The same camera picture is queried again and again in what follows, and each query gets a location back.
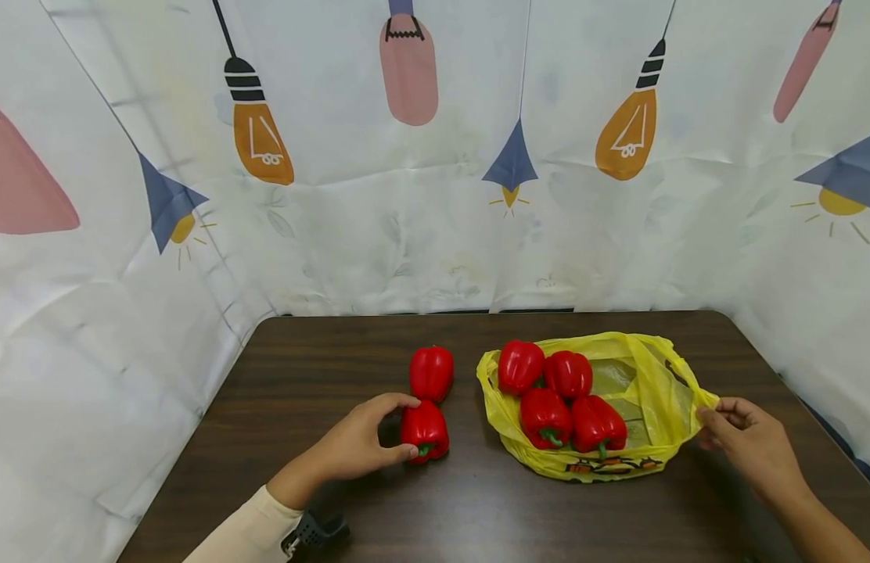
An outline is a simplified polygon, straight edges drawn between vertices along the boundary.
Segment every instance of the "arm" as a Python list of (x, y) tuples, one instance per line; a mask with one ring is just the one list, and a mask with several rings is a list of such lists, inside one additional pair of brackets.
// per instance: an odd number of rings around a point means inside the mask
[(773, 514), (805, 561), (870, 563), (870, 552), (845, 524), (832, 515), (809, 488), (773, 499)]
[(411, 444), (383, 448), (377, 433), (379, 423), (394, 409), (418, 406), (416, 398), (400, 393), (386, 393), (359, 404), (222, 522), (185, 563), (288, 561), (282, 541), (297, 527), (320, 486), (335, 479), (356, 479), (419, 455)]
[(719, 448), (777, 518), (805, 561), (870, 563), (864, 544), (811, 491), (782, 423), (745, 399), (699, 411), (704, 448)]

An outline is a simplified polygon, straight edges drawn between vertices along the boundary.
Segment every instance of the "wooden table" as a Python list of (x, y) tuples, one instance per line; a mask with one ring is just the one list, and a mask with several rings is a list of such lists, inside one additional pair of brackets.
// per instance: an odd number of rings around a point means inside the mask
[(728, 466), (686, 445), (658, 475), (611, 484), (544, 479), (484, 415), (479, 357), (507, 340), (605, 331), (660, 334), (706, 389), (783, 421), (807, 480), (870, 546), (870, 485), (726, 317), (713, 312), (277, 318), (253, 334), (120, 561), (180, 562), (290, 458), (356, 403), (407, 390), (412, 351), (453, 351), (444, 461), (330, 486), (348, 545), (324, 561), (771, 561), (793, 553)]

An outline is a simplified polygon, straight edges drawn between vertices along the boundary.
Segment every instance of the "light bulb print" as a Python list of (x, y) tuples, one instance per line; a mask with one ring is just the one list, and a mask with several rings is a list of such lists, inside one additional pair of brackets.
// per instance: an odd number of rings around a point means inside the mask
[(801, 99), (817, 64), (826, 52), (826, 47), (829, 46), (839, 22), (840, 8), (842, 8), (842, 0), (832, 0), (832, 4), (826, 6), (820, 17), (811, 24), (811, 29), (807, 30), (801, 45), (798, 46), (798, 52), (789, 67), (789, 72), (786, 72), (773, 105), (773, 117), (780, 124), (789, 119), (789, 114), (795, 109), (798, 99)]
[(601, 172), (620, 181), (631, 180), (642, 172), (654, 145), (658, 100), (656, 85), (667, 55), (667, 30), (676, 0), (667, 17), (663, 36), (642, 64), (635, 90), (608, 120), (595, 145), (595, 164)]
[(870, 209), (870, 136), (795, 179), (820, 186), (815, 201), (792, 205), (814, 210), (804, 223), (828, 216), (832, 237), (839, 221), (847, 220), (857, 237), (870, 244), (869, 237), (854, 220), (856, 215)]
[(507, 213), (516, 215), (513, 213), (513, 203), (529, 203), (519, 197), (519, 187), (524, 182), (537, 178), (535, 167), (532, 166), (532, 161), (529, 158), (529, 150), (526, 149), (523, 120), (520, 118), (516, 121), (516, 126), (513, 127), (501, 153), (482, 178), (486, 182), (494, 182), (501, 186), (502, 199), (489, 202), (489, 205), (505, 203), (507, 206), (507, 211), (504, 212), (505, 217)]
[(182, 269), (182, 257), (192, 259), (191, 247), (188, 242), (207, 245), (200, 238), (198, 229), (209, 229), (216, 224), (200, 224), (198, 226), (194, 213), (197, 207), (209, 201), (186, 185), (164, 176), (138, 152), (141, 173), (144, 174), (144, 185), (148, 191), (150, 207), (150, 230), (154, 235), (156, 247), (163, 254), (169, 243), (178, 245), (178, 269)]
[(425, 125), (437, 112), (433, 38), (413, 16), (413, 0), (388, 0), (388, 7), (391, 17), (379, 36), (388, 109), (402, 124)]
[(241, 164), (263, 182), (290, 185), (294, 168), (265, 100), (261, 79), (250, 63), (235, 53), (219, 0), (214, 0), (214, 7), (231, 55), (225, 62), (225, 81), (235, 103), (232, 126)]
[(0, 232), (36, 235), (79, 224), (66, 192), (0, 110)]

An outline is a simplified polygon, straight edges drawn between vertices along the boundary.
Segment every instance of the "forearm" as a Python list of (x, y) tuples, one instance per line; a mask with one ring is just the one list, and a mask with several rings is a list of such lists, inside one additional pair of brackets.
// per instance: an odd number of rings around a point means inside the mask
[(185, 563), (279, 563), (287, 561), (281, 543), (300, 522), (302, 511), (276, 501), (261, 488), (228, 516), (185, 559)]
[(792, 544), (808, 563), (870, 563), (870, 551), (810, 491), (795, 492), (771, 499), (779, 522)]
[(304, 510), (313, 493), (328, 480), (319, 457), (313, 448), (295, 457), (269, 481), (271, 497), (294, 510)]

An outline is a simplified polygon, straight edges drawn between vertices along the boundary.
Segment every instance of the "curtain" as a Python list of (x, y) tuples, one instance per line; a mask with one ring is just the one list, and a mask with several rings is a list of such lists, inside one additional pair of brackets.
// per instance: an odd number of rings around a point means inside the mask
[(870, 0), (0, 2), (0, 561), (264, 318), (530, 308), (720, 310), (870, 464)]

